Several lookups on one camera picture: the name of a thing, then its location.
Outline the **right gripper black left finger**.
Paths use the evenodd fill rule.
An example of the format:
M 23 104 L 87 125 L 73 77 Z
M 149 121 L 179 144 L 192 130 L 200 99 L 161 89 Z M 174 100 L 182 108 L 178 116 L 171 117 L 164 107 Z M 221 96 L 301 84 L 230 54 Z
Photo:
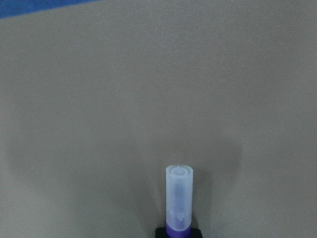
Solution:
M 167 238 L 166 227 L 158 227 L 155 229 L 155 238 Z

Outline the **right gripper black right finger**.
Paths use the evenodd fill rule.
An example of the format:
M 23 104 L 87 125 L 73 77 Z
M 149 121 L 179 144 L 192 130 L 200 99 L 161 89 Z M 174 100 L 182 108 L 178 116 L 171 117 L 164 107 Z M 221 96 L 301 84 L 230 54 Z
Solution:
M 203 238 L 201 230 L 199 228 L 191 228 L 189 238 Z

